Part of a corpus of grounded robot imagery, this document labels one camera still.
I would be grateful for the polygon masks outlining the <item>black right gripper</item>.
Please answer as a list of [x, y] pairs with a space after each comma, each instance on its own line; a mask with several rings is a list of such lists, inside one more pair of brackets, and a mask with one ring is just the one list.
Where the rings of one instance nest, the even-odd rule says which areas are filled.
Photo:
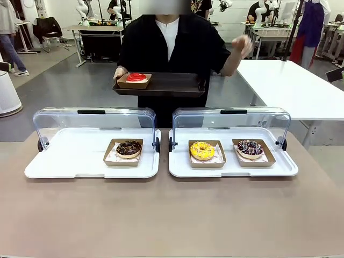
[[338, 68], [335, 70], [328, 71], [326, 73], [327, 81], [329, 83], [343, 80], [344, 79], [344, 68]]

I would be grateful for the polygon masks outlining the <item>person's left hand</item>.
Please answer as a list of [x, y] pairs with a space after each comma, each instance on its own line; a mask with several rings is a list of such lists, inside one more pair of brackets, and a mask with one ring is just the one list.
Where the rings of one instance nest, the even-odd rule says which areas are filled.
[[248, 35], [241, 35], [235, 38], [232, 41], [232, 46], [234, 48], [234, 52], [242, 59], [246, 58], [252, 51], [253, 44], [252, 40]]

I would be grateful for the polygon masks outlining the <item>person's right hand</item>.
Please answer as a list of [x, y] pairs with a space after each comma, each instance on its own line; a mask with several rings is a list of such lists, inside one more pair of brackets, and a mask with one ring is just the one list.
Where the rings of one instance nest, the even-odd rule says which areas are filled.
[[121, 78], [123, 75], [128, 73], [128, 70], [122, 66], [116, 68], [113, 76], [113, 80], [116, 81], [117, 79]]

